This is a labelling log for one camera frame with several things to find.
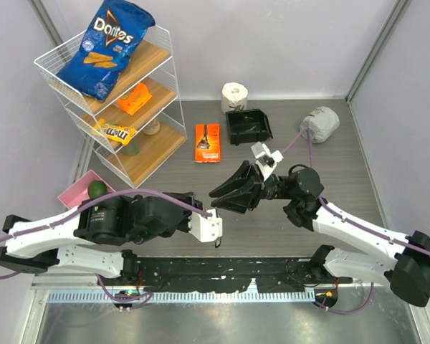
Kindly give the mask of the keys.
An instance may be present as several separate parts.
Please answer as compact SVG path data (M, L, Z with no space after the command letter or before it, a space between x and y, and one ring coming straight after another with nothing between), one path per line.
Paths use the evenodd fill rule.
M258 130L260 124L254 115L240 115L236 124L237 133L250 133Z

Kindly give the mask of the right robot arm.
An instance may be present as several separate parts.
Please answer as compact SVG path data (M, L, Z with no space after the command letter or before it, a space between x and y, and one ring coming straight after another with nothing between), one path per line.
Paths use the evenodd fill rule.
M319 174L309 166L297 164L286 176L265 176L258 164L243 161L209 195L213 207L238 214L254 210L261 200L286 200L282 210L296 227L334 237L359 251L322 245L310 265L314 280L351 277L373 282L389 287L410 305L425 307L430 299L430 237L361 220L322 198L323 190Z

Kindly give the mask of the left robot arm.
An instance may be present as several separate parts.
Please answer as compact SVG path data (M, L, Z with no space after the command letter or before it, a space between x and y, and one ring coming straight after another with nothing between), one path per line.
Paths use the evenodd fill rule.
M109 255L90 247L140 245L156 237L170 237L175 231L191 233L202 242L215 218L192 192L144 188L107 193L37 221L8 215L3 228L6 235L0 238L0 267L14 277L68 266L131 285L139 275L136 264L124 260L123 254ZM76 254L79 245L88 248Z

